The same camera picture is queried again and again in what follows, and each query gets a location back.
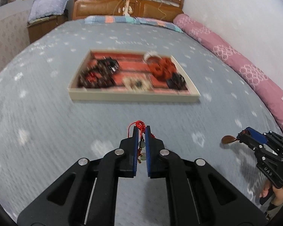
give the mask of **bed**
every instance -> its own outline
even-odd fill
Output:
[[[134,2],[138,10],[132,9],[132,0],[122,0],[122,5],[120,0],[110,1],[114,12],[122,12],[127,3],[131,9],[127,6],[123,12],[142,13],[136,5],[141,1]],[[252,151],[243,144],[220,144],[222,136],[236,135],[247,126],[283,135],[258,95],[185,33],[145,24],[86,24],[83,18],[97,13],[97,2],[106,1],[75,0],[73,21],[28,46],[0,73],[0,203],[6,212],[16,220],[79,158],[98,159],[117,148],[136,120],[150,125],[165,147],[181,158],[208,161],[258,204],[255,198],[265,178],[255,167]],[[160,3],[152,2],[158,10]],[[173,7],[182,8],[183,0],[179,2],[178,7],[163,4],[166,9],[159,9],[165,14],[159,18],[167,21]],[[109,12],[102,15],[112,15],[107,4],[103,7]],[[201,97],[193,104],[73,102],[67,86],[90,49],[171,54]],[[148,179],[143,161],[135,179],[119,179],[115,224],[170,225],[167,204],[165,181]]]
[[[173,22],[184,0],[74,0],[72,19],[90,15],[127,15]]]

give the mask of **cardboard tray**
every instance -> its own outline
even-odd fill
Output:
[[[186,72],[180,66],[173,56],[160,55],[161,57],[168,57],[175,64],[178,73],[180,73],[185,81],[188,91],[174,91],[170,92],[153,92],[153,91],[117,91],[115,89],[86,89],[78,88],[79,73],[86,68],[86,65],[94,59],[93,53],[113,54],[135,54],[144,55],[146,52],[140,51],[124,51],[124,50],[91,50],[87,53],[86,57],[79,65],[73,78],[70,81],[68,92],[72,100],[97,100],[97,101],[130,101],[130,102],[195,102],[199,99],[200,93],[188,77]]]

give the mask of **red item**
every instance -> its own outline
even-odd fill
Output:
[[[149,65],[143,62],[118,61],[121,71],[150,72]]]
[[[86,80],[89,81],[89,82],[95,82],[97,79],[92,77],[92,76],[87,76]]]
[[[172,77],[172,74],[176,72],[174,63],[166,58],[161,59],[159,63],[152,63],[149,65],[152,75],[159,81],[166,81]]]
[[[165,88],[165,89],[169,89],[167,82],[166,81],[159,81],[157,80],[154,75],[150,75],[150,80],[152,82],[152,85],[154,88]]]
[[[146,125],[143,121],[135,121],[133,123],[130,124],[130,126],[128,127],[128,138],[130,136],[130,127],[135,124],[137,126],[137,128],[140,130],[141,132],[141,137],[142,137],[142,134],[145,133],[145,130],[146,130]]]

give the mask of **blue gripper pad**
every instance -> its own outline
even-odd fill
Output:
[[[151,137],[150,126],[146,127],[145,142],[148,176],[150,178],[166,177],[166,164],[159,159],[159,152],[165,148],[164,142]]]
[[[151,176],[151,155],[150,155],[150,146],[149,146],[149,135],[151,136],[151,132],[149,132],[149,128],[146,127],[145,143],[146,143],[147,172],[148,172],[148,176]]]
[[[263,134],[259,133],[258,131],[254,130],[251,127],[247,127],[246,130],[248,130],[251,133],[251,137],[255,139],[258,143],[260,144],[267,143],[267,138]]]
[[[133,166],[133,175],[136,176],[136,170],[137,170],[137,149],[138,149],[138,132],[137,135],[134,137],[134,156],[133,156],[133,161],[134,161],[134,166]]]

